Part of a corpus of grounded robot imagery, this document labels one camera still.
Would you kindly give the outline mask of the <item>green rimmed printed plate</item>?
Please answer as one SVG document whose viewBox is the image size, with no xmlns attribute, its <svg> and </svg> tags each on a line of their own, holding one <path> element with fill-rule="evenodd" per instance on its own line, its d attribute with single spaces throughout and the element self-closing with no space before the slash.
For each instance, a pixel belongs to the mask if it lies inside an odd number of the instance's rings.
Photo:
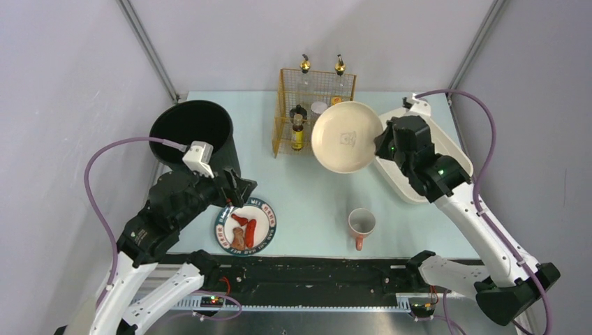
<svg viewBox="0 0 592 335">
<path fill-rule="evenodd" d="M 243 251 L 235 250 L 231 247 L 233 240 L 232 230 L 236 227 L 242 228 L 231 214 L 257 220 L 255 242 L 253 248 L 245 248 Z M 220 210 L 214 221 L 214 237 L 218 245 L 233 256 L 246 257 L 255 255 L 265 249 L 273 240 L 276 234 L 277 217 L 270 204 L 260 198 L 249 198 L 243 207 L 227 206 Z"/>
</svg>

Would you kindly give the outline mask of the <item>cream plate with bear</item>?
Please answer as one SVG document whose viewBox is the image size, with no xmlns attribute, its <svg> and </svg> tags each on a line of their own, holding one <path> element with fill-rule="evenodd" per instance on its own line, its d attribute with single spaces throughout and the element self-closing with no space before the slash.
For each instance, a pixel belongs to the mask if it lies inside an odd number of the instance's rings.
<svg viewBox="0 0 592 335">
<path fill-rule="evenodd" d="M 378 115 L 368 105 L 341 102 L 326 109 L 311 134 L 311 148 L 327 170 L 352 174 L 375 158 L 374 139 L 383 132 Z"/>
</svg>

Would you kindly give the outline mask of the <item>small yellow label bottle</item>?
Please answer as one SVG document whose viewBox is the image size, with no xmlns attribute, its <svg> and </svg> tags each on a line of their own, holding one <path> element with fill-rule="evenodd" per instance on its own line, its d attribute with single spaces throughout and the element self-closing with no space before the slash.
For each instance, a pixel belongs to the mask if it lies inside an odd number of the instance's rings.
<svg viewBox="0 0 592 335">
<path fill-rule="evenodd" d="M 292 124 L 291 148 L 294 151 L 302 150 L 304 146 L 304 118 L 301 114 L 295 114 Z"/>
</svg>

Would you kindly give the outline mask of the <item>pink ceramic mug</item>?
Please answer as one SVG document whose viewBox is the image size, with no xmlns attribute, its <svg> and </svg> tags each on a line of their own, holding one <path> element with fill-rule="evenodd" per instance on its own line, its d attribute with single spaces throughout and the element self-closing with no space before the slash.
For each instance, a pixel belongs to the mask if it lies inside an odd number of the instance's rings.
<svg viewBox="0 0 592 335">
<path fill-rule="evenodd" d="M 376 218 L 371 211 L 365 208 L 356 208 L 348 215 L 348 229 L 355 241 L 355 249 L 361 251 L 364 239 L 375 229 Z"/>
</svg>

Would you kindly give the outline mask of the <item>silver lid spice jar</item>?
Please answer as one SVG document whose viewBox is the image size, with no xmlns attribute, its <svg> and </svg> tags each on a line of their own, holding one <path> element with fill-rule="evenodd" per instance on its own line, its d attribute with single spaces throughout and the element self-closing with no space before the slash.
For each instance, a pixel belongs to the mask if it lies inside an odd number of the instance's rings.
<svg viewBox="0 0 592 335">
<path fill-rule="evenodd" d="M 311 104 L 311 115 L 314 119 L 317 119 L 326 109 L 328 104 L 323 101 L 315 101 Z"/>
</svg>

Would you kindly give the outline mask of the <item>oil bottle with brown liquid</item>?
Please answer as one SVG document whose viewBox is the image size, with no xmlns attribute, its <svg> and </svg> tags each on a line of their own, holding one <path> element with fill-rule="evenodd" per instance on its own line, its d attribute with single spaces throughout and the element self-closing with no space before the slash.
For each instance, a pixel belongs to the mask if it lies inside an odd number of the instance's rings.
<svg viewBox="0 0 592 335">
<path fill-rule="evenodd" d="M 346 66 L 341 54 L 337 54 L 337 61 L 334 67 L 336 77 L 334 78 L 334 92 L 340 96 L 346 89 L 347 79 L 345 77 Z"/>
</svg>

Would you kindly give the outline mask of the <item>clear glass oil bottle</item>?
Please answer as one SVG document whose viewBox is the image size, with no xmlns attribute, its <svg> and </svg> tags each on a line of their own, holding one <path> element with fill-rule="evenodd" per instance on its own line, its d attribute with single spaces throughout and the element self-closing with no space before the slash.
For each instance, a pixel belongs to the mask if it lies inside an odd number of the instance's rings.
<svg viewBox="0 0 592 335">
<path fill-rule="evenodd" d="M 310 91 L 310 78 L 309 78 L 309 71 L 311 67 L 311 63 L 309 61 L 309 57 L 306 54 L 302 55 L 303 60 L 299 65 L 300 75 L 299 75 L 299 82 L 298 82 L 298 92 L 306 94 Z"/>
</svg>

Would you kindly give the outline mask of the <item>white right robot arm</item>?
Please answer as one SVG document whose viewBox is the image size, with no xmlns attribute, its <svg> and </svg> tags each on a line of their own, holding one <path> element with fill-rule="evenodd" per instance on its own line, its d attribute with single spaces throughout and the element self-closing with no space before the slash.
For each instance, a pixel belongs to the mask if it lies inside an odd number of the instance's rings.
<svg viewBox="0 0 592 335">
<path fill-rule="evenodd" d="M 475 192 L 473 165 L 466 154 L 428 117 L 388 113 L 380 122 L 376 160 L 395 175 L 398 188 L 413 190 L 443 212 L 484 265 L 478 271 L 423 251 L 407 264 L 412 277 L 474 299 L 491 321 L 502 326 L 543 300 L 560 271 L 525 251 L 489 212 Z"/>
</svg>

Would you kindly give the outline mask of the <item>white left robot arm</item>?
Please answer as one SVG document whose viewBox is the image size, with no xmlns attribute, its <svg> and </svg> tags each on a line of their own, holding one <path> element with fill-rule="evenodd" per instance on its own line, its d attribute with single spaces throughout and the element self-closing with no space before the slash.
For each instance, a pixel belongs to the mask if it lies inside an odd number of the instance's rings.
<svg viewBox="0 0 592 335">
<path fill-rule="evenodd" d="M 219 268 L 204 250 L 193 252 L 165 283 L 133 303 L 181 231 L 210 206 L 243 207 L 256 186 L 231 168 L 214 178 L 181 171 L 160 176 L 117 240 L 117 273 L 104 300 L 90 311 L 81 310 L 56 334 L 144 334 L 174 304 L 212 281 Z"/>
</svg>

